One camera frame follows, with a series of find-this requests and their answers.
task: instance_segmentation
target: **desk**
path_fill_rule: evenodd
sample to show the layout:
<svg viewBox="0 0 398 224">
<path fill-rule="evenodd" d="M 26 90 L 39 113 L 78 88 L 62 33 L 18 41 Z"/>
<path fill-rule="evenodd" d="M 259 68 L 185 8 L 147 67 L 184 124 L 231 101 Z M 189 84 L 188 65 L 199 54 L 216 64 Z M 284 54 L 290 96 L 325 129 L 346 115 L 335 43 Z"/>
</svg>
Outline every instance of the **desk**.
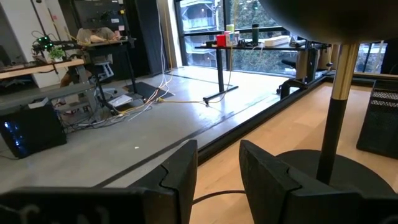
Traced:
<svg viewBox="0 0 398 224">
<path fill-rule="evenodd" d="M 331 87 L 331 83 L 321 85 L 243 139 L 273 155 L 294 149 L 321 148 Z M 371 88 L 351 87 L 337 153 L 370 168 L 398 192 L 398 160 L 356 149 L 370 94 Z M 238 152 L 239 141 L 199 167 L 195 198 L 220 190 L 244 189 Z M 194 205 L 190 224 L 202 223 L 253 223 L 246 196 L 220 195 Z"/>
<path fill-rule="evenodd" d="M 76 60 L 72 60 L 69 62 L 56 63 L 54 65 L 50 64 L 50 65 L 43 65 L 43 66 L 39 66 L 39 67 L 14 70 L 11 72 L 2 72 L 2 73 L 0 73 L 0 79 L 19 77 L 22 75 L 27 75 L 27 74 L 32 74 L 32 73 L 47 72 L 47 71 L 52 70 L 53 66 L 55 66 L 55 68 L 76 67 L 78 74 L 85 74 L 85 68 L 83 65 L 84 65 L 84 61 L 82 59 L 76 59 Z M 33 95 L 25 95 L 23 97 L 18 97 L 18 98 L 15 98 L 12 100 L 6 100 L 3 102 L 0 101 L 0 113 L 2 113 L 2 114 L 9 113 L 14 108 L 16 108 L 20 105 L 29 104 L 33 100 L 38 99 L 38 98 L 47 97 L 47 98 L 49 98 L 49 100 L 52 100 L 52 99 L 57 99 L 57 98 L 61 98 L 61 97 L 68 96 L 68 95 L 78 94 L 78 93 L 86 94 L 88 104 L 90 105 L 92 112 L 95 113 L 97 104 L 96 104 L 96 100 L 94 98 L 94 93 L 91 90 L 91 85 L 89 84 L 86 75 L 79 75 L 79 77 L 80 77 L 80 83 L 75 84 L 75 85 L 66 86 L 63 88 L 57 88 L 57 89 L 49 90 L 49 91 L 38 92 Z"/>
<path fill-rule="evenodd" d="M 195 47 L 195 48 L 196 49 L 215 49 L 216 50 L 219 92 L 214 95 L 204 97 L 203 100 L 206 103 L 208 103 L 211 99 L 216 98 L 217 96 L 220 96 L 226 92 L 229 92 L 231 90 L 235 90 L 235 89 L 239 88 L 238 86 L 232 86 L 232 87 L 229 87 L 227 90 L 224 89 L 223 58 L 222 58 L 221 50 L 231 50 L 231 47 L 207 47 L 205 45 L 202 45 L 200 47 Z M 263 47 L 263 48 L 261 48 L 261 46 L 258 46 L 255 49 L 253 49 L 253 47 L 232 47 L 232 49 L 233 50 L 295 50 L 295 51 L 306 50 L 304 46 L 290 47 L 288 44 L 280 44 L 280 45 L 276 45 L 273 47 Z"/>
<path fill-rule="evenodd" d="M 130 75 L 131 75 L 131 82 L 132 86 L 134 89 L 134 93 L 137 93 L 137 88 L 136 88 L 136 78 L 134 77 L 134 71 L 131 67 L 131 61 L 130 61 L 130 56 L 129 52 L 127 51 L 127 48 L 130 47 L 128 44 L 128 40 L 111 40 L 108 42 L 103 42 L 103 43 L 95 43 L 95 44 L 90 44 L 85 46 L 86 51 L 88 52 L 91 61 L 93 57 L 98 57 L 98 56 L 105 56 L 109 54 L 118 54 L 120 52 L 124 52 L 127 57 L 127 61 L 129 62 L 129 69 L 130 69 Z M 102 104 L 104 104 L 106 107 L 108 107 L 111 111 L 114 110 L 114 108 L 108 104 L 106 101 L 106 97 L 104 95 L 104 91 L 102 89 L 101 83 L 100 83 L 100 78 L 98 77 L 97 73 L 94 73 L 98 88 L 99 88 L 99 93 L 101 94 L 101 101 Z"/>
</svg>

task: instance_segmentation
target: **green plant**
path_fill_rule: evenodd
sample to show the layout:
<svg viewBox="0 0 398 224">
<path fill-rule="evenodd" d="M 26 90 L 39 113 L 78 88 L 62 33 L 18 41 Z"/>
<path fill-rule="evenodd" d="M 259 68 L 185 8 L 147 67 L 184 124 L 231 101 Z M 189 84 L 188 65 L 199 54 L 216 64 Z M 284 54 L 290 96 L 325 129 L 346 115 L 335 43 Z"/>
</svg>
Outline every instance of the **green plant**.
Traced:
<svg viewBox="0 0 398 224">
<path fill-rule="evenodd" d="M 49 57 L 51 59 L 55 59 L 55 58 L 62 58 L 63 57 L 63 50 L 61 50 L 60 48 L 54 48 L 50 51 Z"/>
</svg>

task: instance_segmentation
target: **chair backrest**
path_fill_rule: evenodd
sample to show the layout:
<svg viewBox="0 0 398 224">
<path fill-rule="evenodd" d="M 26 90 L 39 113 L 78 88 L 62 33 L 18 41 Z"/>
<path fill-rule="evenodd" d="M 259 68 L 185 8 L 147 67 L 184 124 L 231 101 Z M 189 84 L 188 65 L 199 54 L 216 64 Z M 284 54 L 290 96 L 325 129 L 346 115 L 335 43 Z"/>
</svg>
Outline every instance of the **chair backrest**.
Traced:
<svg viewBox="0 0 398 224">
<path fill-rule="evenodd" d="M 109 62 L 96 63 L 95 65 L 101 66 L 104 71 L 103 73 L 98 74 L 100 81 L 103 81 L 107 78 L 114 76 L 114 73 L 112 71 L 111 66 L 109 65 Z"/>
</svg>

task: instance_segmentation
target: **black round base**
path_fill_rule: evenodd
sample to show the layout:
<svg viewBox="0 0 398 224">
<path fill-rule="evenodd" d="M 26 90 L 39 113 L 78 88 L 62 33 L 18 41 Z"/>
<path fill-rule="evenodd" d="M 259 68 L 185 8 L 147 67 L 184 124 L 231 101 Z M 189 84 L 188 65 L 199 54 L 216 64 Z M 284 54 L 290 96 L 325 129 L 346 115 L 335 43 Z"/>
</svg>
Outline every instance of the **black round base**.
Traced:
<svg viewBox="0 0 398 224">
<path fill-rule="evenodd" d="M 296 150 L 285 152 L 277 157 L 288 165 L 316 178 L 321 152 L 316 150 Z M 363 196 L 396 195 L 394 189 L 379 175 L 366 166 L 336 155 L 330 185 L 341 190 L 358 190 Z"/>
</svg>

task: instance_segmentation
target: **floor mat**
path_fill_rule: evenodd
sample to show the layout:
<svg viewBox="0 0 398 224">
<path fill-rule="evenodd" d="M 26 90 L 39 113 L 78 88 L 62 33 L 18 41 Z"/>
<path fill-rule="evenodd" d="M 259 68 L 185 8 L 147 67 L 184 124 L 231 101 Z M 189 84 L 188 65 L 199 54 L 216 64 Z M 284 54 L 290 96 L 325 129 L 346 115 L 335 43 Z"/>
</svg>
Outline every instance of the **floor mat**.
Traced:
<svg viewBox="0 0 398 224">
<path fill-rule="evenodd" d="M 149 99 L 150 96 L 152 96 L 152 94 L 154 94 L 154 92 L 156 91 L 156 87 L 151 86 L 150 84 L 144 83 L 144 82 L 139 82 L 136 83 L 137 86 L 137 92 L 138 94 L 140 94 L 141 96 L 143 96 L 145 99 Z M 124 87 L 127 91 L 133 91 L 133 87 L 132 85 L 128 85 Z M 165 94 L 166 91 L 163 90 L 159 90 L 159 92 L 157 93 L 156 97 L 162 96 L 163 94 Z M 164 95 L 162 98 L 166 99 L 168 97 L 173 96 L 173 94 L 171 93 L 167 93 L 166 95 Z"/>
</svg>

